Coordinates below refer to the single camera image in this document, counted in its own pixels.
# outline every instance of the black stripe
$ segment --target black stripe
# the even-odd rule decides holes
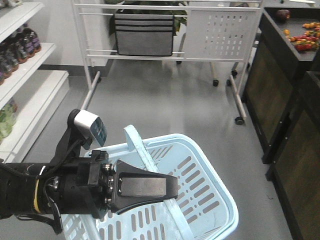
[[[172,21],[171,19],[152,19],[152,18],[114,18],[116,21]]]
[[[172,33],[173,30],[119,30],[117,32],[135,32],[135,33]]]
[[[148,25],[131,25],[131,24],[115,24],[116,27],[118,26],[123,26],[123,27],[166,27],[166,28],[170,28],[173,25],[157,25],[157,24],[148,24]]]

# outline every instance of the basket handle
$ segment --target basket handle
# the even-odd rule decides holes
[[[128,125],[124,128],[124,134],[128,146],[128,150],[136,150],[139,154],[141,160],[143,161],[146,169],[151,172],[159,173],[159,169],[156,166],[154,160],[152,159],[150,153],[147,151],[143,140],[141,139],[138,131],[133,125]],[[194,235],[187,223],[185,216],[183,215],[178,203],[175,199],[164,200],[172,219],[174,219],[175,224],[182,236],[183,240],[194,240]]]

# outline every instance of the cart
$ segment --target cart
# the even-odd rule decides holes
[[[249,7],[230,6],[235,3],[249,3]],[[82,106],[83,109],[87,107],[100,79],[99,71],[95,74],[94,79],[90,76],[89,66],[92,59],[158,60],[176,61],[177,63],[183,61],[234,62],[243,63],[242,70],[240,76],[236,79],[233,76],[234,74],[230,73],[227,85],[232,87],[239,112],[239,116],[235,118],[235,123],[238,125],[244,123],[247,116],[240,98],[240,92],[262,14],[261,0],[192,0],[181,6],[82,4],[72,0],[72,5],[89,88],[87,98]],[[104,12],[95,13],[92,12],[92,9],[186,11],[187,15],[174,15],[175,18],[187,18],[187,26],[179,51],[173,51],[171,56],[132,56],[119,55],[118,51],[113,49],[88,49],[82,16],[113,15]],[[213,79],[212,83],[217,86],[219,81]]]
[[[108,152],[108,162],[177,177],[178,198],[121,215],[109,211],[103,219],[62,215],[67,240],[222,240],[236,229],[236,203],[192,139],[170,134],[142,140],[132,125],[124,130],[127,143],[98,148]]]

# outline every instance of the robotic arm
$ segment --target robotic arm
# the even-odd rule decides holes
[[[60,214],[101,219],[108,210],[121,214],[177,198],[178,181],[173,176],[141,170],[121,160],[113,166],[106,151],[93,150],[90,157],[79,157],[81,147],[88,150],[93,141],[103,146],[106,138],[97,115],[75,109],[49,163],[0,163],[0,219],[15,215],[19,220],[49,224],[60,234]]]

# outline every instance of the caster wheel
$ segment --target caster wheel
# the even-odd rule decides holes
[[[242,125],[245,123],[244,119],[242,118],[242,116],[237,116],[235,119],[234,119],[234,122],[235,124],[237,125]]]
[[[232,84],[231,84],[231,80],[230,80],[230,79],[227,79],[227,80],[226,80],[226,85],[227,85],[228,87],[231,87]]]
[[[238,75],[237,70],[232,70],[232,71],[231,71],[231,75],[232,75],[232,77],[235,78],[235,77]]]
[[[212,82],[212,85],[213,85],[214,87],[217,87],[217,86],[219,85],[219,80],[214,79],[213,82]]]

